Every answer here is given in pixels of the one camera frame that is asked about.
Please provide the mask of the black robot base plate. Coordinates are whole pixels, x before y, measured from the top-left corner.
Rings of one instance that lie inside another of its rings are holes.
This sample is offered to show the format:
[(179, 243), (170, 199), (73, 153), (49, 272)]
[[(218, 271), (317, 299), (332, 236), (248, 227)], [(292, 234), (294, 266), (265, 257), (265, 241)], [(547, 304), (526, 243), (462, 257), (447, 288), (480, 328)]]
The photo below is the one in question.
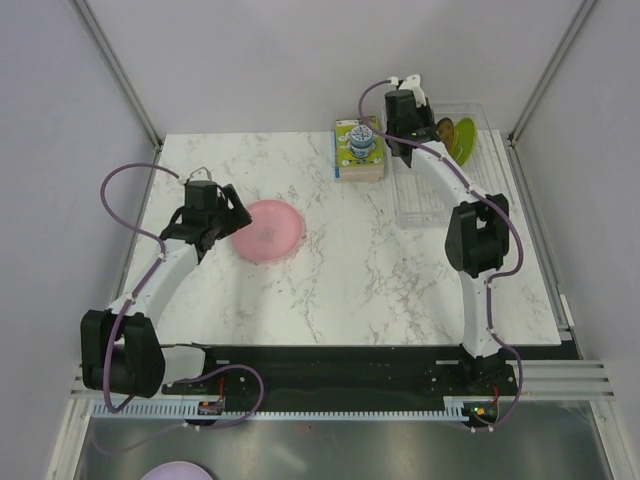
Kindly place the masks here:
[(507, 372), (479, 385), (461, 376), (464, 349), (452, 347), (208, 346), (192, 383), (165, 394), (217, 395), (258, 408), (278, 406), (434, 406), (446, 397), (505, 398), (517, 391), (511, 355)]

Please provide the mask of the green plastic plate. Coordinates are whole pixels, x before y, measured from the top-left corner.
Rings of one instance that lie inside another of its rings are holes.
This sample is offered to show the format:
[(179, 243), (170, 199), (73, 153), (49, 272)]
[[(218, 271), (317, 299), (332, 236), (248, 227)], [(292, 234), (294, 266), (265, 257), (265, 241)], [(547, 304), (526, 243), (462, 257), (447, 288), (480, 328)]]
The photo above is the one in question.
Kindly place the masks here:
[(454, 125), (454, 145), (451, 153), (454, 161), (463, 166), (471, 159), (477, 140), (477, 127), (474, 120), (464, 117)]

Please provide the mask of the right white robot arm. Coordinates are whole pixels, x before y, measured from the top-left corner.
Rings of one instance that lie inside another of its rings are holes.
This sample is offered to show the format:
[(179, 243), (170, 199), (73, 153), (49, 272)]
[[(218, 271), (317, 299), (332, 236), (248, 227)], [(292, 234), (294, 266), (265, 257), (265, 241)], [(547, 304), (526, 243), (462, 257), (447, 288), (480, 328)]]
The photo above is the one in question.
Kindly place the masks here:
[(410, 90), (385, 94), (385, 139), (393, 156), (427, 181), (450, 213), (444, 241), (446, 258), (462, 286), (464, 354), (458, 381), (477, 394), (507, 372), (495, 339), (492, 279), (509, 252), (509, 203), (475, 185), (440, 139), (433, 113)]

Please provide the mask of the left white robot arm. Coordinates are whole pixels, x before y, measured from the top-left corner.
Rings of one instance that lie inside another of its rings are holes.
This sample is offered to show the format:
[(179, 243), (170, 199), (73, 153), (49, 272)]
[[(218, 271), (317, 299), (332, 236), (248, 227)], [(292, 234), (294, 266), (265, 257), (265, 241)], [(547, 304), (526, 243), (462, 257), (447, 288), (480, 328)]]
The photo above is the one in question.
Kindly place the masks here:
[(194, 346), (161, 347), (156, 325), (182, 282), (215, 243), (251, 223), (236, 189), (190, 180), (184, 204), (159, 236), (159, 250), (132, 291), (106, 309), (83, 316), (81, 366), (84, 385), (105, 396), (153, 397), (163, 385), (181, 381), (198, 393), (219, 382), (219, 369)]

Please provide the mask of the red floral bowl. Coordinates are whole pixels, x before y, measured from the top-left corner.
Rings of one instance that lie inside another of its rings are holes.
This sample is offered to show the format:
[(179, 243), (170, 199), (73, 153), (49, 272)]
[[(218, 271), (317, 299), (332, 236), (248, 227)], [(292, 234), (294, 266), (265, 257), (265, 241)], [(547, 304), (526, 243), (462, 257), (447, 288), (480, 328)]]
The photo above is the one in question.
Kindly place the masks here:
[(454, 122), (449, 117), (440, 119), (436, 125), (437, 133), (448, 151), (451, 151), (456, 141), (456, 130)]

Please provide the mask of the pink plastic plate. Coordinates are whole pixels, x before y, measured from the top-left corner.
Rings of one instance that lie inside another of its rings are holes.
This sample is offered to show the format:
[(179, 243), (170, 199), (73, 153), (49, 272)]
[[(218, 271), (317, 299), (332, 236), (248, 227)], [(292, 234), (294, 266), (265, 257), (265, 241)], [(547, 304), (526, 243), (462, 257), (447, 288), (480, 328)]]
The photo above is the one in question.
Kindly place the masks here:
[(236, 253), (257, 264), (290, 256), (300, 245), (305, 224), (300, 213), (281, 200), (260, 200), (247, 207), (251, 223), (231, 237)]

